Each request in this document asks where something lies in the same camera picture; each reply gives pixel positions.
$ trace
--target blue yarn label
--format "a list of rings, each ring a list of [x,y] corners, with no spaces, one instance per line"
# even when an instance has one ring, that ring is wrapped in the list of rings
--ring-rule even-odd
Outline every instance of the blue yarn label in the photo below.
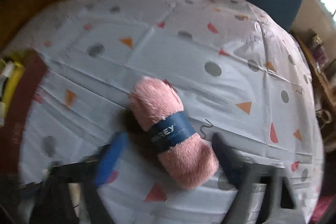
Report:
[[[157,154],[167,151],[196,133],[182,111],[161,120],[148,132]]]

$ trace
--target orange triangle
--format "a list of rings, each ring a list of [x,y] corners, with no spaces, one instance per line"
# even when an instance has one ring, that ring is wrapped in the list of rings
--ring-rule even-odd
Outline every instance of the orange triangle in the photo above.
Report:
[[[123,44],[125,44],[126,46],[133,48],[132,46],[132,38],[131,37],[122,37],[119,38],[119,41]]]
[[[161,186],[158,185],[157,183],[154,184],[154,186],[149,191],[144,200],[144,202],[155,202],[155,201],[162,201],[162,202],[167,201],[166,194],[162,190]]]
[[[271,123],[271,129],[269,131],[269,137],[270,137],[270,139],[273,143],[278,143],[279,142],[273,123]]]
[[[240,104],[236,104],[236,106],[239,107],[242,111],[250,115],[252,102],[240,103]]]
[[[76,99],[76,94],[73,93],[71,90],[65,91],[65,105],[67,107],[72,106]]]
[[[293,135],[294,135],[295,138],[297,138],[298,140],[302,141],[301,133],[300,133],[299,129],[297,131],[295,131]]]
[[[222,49],[219,50],[218,55],[225,55],[225,56],[230,56],[226,51],[223,51]]]
[[[271,62],[266,62],[264,66],[272,71],[276,71]]]

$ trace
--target gray polka dot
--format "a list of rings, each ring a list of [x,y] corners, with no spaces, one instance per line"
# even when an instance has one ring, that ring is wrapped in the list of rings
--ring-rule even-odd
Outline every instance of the gray polka dot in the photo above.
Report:
[[[193,39],[193,36],[191,35],[191,33],[186,32],[186,31],[179,31],[177,33],[177,35],[181,38],[186,38],[186,39]]]
[[[305,169],[305,170],[302,171],[301,181],[305,182],[307,177],[308,177],[308,169]]]
[[[104,51],[105,47],[101,43],[91,45],[86,50],[87,54],[92,57],[96,57],[97,55],[103,53]]]
[[[224,174],[221,174],[218,178],[218,188],[221,190],[229,191],[234,188],[232,184],[229,184]]]
[[[281,92],[281,99],[284,103],[288,103],[289,101],[288,93],[285,90]]]
[[[85,8],[86,8],[88,11],[90,11],[90,10],[92,10],[92,8],[93,8],[94,6],[95,6],[95,5],[94,5],[93,3],[89,3],[89,4],[85,5]]]
[[[55,19],[55,25],[54,25],[55,29],[58,30],[61,26],[62,26],[62,21],[59,20],[58,18]]]
[[[56,140],[53,136],[47,136],[42,141],[43,150],[49,157],[55,154],[55,145]]]
[[[118,5],[115,5],[115,6],[112,6],[110,9],[109,9],[110,13],[112,14],[117,14],[117,13],[120,13],[121,9]]]
[[[187,4],[194,4],[194,2],[192,0],[184,0],[185,3]]]
[[[254,72],[258,72],[259,71],[259,67],[258,67],[257,63],[254,60],[252,60],[252,59],[248,60],[247,61],[247,65]]]
[[[288,60],[290,63],[292,63],[293,65],[295,65],[294,59],[291,55],[288,56]]]
[[[206,62],[204,65],[206,72],[212,76],[220,76],[222,74],[221,68],[214,62]]]
[[[307,199],[307,194],[306,193],[303,193],[302,194],[302,206],[303,207],[306,207],[307,206],[307,202],[306,202],[306,199]]]

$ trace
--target fluffy pink yarn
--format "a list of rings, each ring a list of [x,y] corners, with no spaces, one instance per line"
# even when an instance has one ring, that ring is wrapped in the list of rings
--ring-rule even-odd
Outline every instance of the fluffy pink yarn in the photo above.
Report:
[[[145,131],[160,120],[183,111],[183,104],[175,91],[161,80],[150,77],[145,77],[136,84],[130,100],[130,108]],[[184,189],[202,185],[218,169],[212,148],[197,133],[158,154],[158,158]]]

